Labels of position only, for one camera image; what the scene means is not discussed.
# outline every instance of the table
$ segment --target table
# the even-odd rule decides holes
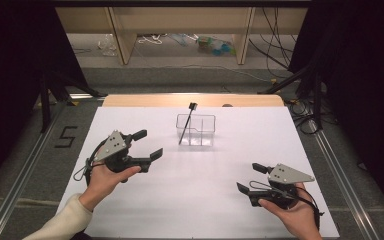
[[[131,156],[147,156],[161,147],[164,154],[152,163],[148,173],[117,187],[95,209],[86,233],[129,239],[291,237],[280,220],[251,207],[248,197],[236,188],[236,182],[267,183],[266,176],[252,170],[253,162],[266,166],[283,163],[314,176],[280,97],[155,94],[109,96],[107,100],[96,112],[73,174],[83,167],[97,144],[120,126],[124,133],[148,130],[146,138],[133,144]],[[216,116],[211,147],[177,144],[176,115],[187,113],[190,101],[198,103],[196,114]],[[220,107],[220,103],[235,107]],[[59,209],[68,197],[85,187],[84,181],[71,179]],[[339,237],[317,181],[306,187],[325,212],[321,217],[322,236]]]

